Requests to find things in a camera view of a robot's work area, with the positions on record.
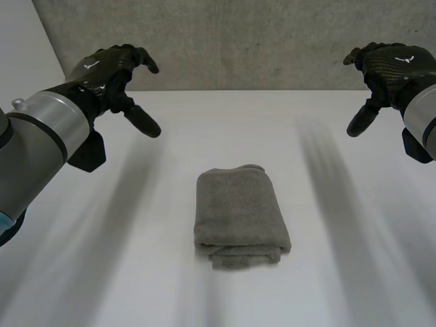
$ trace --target silver arm segment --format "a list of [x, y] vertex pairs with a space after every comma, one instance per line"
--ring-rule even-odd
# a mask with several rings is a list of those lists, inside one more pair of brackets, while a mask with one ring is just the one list
[[6, 115], [0, 112], [0, 145], [9, 123], [13, 129], [12, 137], [0, 147], [0, 234], [15, 223], [90, 133], [83, 112], [62, 95], [43, 91], [13, 105], [15, 110]]
[[415, 96], [404, 113], [404, 125], [436, 160], [436, 85]]

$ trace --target folded towel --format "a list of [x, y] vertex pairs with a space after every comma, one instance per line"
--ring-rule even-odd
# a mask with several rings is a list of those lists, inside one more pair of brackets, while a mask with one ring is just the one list
[[274, 264], [291, 251], [273, 184], [262, 167], [212, 169], [198, 177], [194, 239], [214, 268]]

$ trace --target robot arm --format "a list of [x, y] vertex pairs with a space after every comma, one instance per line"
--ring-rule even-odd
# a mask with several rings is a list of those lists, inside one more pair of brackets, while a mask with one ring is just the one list
[[436, 159], [436, 60], [426, 49], [400, 43], [370, 43], [353, 49], [345, 65], [356, 66], [372, 91], [348, 126], [359, 136], [375, 120], [380, 108], [397, 109], [404, 120], [406, 153], [422, 163]]
[[125, 94], [133, 69], [159, 70], [143, 48], [99, 50], [84, 58], [67, 83], [12, 102], [0, 110], [0, 245], [16, 233], [24, 212], [65, 163], [91, 172], [105, 160], [94, 120], [120, 111], [142, 133], [157, 137], [158, 124]]

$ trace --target concrete wall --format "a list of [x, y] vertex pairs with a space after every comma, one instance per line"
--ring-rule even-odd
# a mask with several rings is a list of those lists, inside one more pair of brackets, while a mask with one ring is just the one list
[[342, 60], [369, 42], [436, 54], [436, 2], [417, 0], [33, 0], [62, 67], [99, 48], [146, 47], [158, 76], [129, 89], [364, 89]]

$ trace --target white table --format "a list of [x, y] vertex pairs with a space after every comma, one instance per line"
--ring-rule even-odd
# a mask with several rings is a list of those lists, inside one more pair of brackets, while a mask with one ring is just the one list
[[[1, 326], [435, 326], [436, 166], [404, 154], [401, 117], [345, 129], [366, 92], [132, 93], [156, 140], [121, 115], [108, 160], [64, 167], [0, 250]], [[213, 271], [193, 248], [196, 179], [266, 169], [292, 250]]]

